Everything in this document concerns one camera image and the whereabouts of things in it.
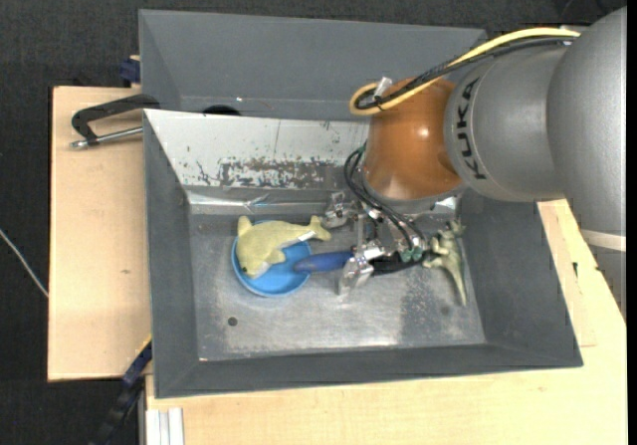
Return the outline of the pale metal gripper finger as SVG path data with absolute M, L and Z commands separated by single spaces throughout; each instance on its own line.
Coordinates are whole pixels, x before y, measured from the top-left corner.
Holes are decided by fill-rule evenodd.
M 321 225 L 328 230 L 342 227 L 348 221 L 356 220 L 358 210 L 358 201 L 348 192 L 338 191 L 332 193 L 322 215 Z
M 364 285 L 374 273 L 371 261 L 383 255 L 384 248 L 376 244 L 354 247 L 337 278 L 337 294 L 346 297 Z

